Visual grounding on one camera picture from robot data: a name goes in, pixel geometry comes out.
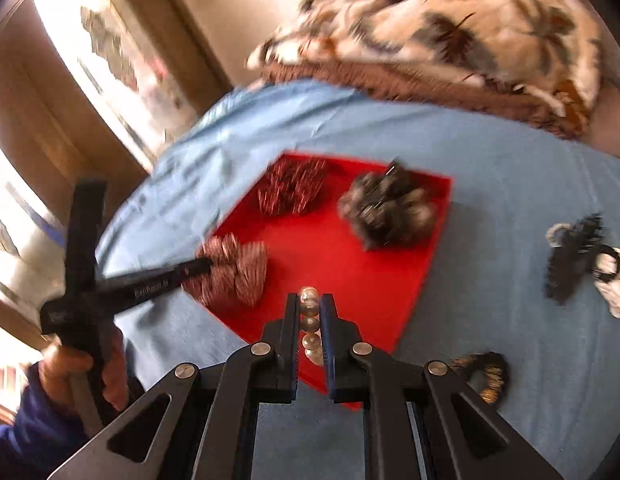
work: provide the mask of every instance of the pearl bead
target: pearl bead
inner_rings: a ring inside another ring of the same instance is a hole
[[[315,300],[318,303],[319,291],[314,286],[305,286],[299,292],[299,301],[305,303],[307,300]]]
[[[312,361],[312,364],[324,365],[324,350],[321,347],[316,350],[306,350],[306,357]]]
[[[299,309],[302,316],[316,317],[319,314],[319,304],[314,300],[307,300]]]
[[[302,317],[299,323],[299,328],[302,332],[314,333],[319,330],[321,324],[319,323],[319,317]]]
[[[321,346],[321,338],[317,334],[306,334],[301,344],[306,350],[316,350]]]

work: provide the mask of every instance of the blue bedsheet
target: blue bedsheet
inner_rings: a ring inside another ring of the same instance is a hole
[[[501,414],[566,479],[586,479],[620,431],[620,320],[585,279],[546,300],[546,229],[601,211],[620,247],[620,160],[523,124],[431,105],[375,102],[311,81],[238,90],[160,159],[101,239],[105,274],[188,259],[205,232],[285,149],[389,161],[454,177],[453,203],[396,356],[422,364],[503,353]],[[145,386],[175,364],[242,346],[181,291],[117,319]],[[360,415],[300,384],[260,415],[253,478],[359,479]]]

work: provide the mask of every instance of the red tray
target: red tray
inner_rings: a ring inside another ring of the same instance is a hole
[[[265,289],[253,309],[215,315],[248,343],[259,340],[263,325],[283,316],[286,295],[303,286],[334,295],[339,316],[355,322],[365,341],[391,352],[408,321],[426,278],[450,202],[452,179],[414,171],[432,194],[437,224],[432,235],[412,248],[365,252],[350,225],[337,215],[336,203],[353,179],[384,164],[328,156],[284,153],[282,158],[322,158],[327,176],[316,208],[302,216],[264,218],[259,212],[258,181],[216,230],[239,241],[263,240],[268,251]],[[325,392],[324,370],[300,352],[299,378]]]

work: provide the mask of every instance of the brown blanket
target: brown blanket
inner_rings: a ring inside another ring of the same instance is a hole
[[[575,138],[599,91],[599,57],[580,0],[303,0],[248,66],[270,82],[312,77]]]

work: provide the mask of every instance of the hand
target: hand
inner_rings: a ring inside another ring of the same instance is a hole
[[[70,413],[76,413],[70,392],[70,374],[87,372],[92,368],[92,357],[75,348],[61,346],[57,341],[50,345],[39,362],[39,379],[43,391],[57,406]],[[118,328],[112,341],[112,355],[103,367],[103,398],[118,412],[128,405],[128,376],[126,358],[123,353],[123,334]]]

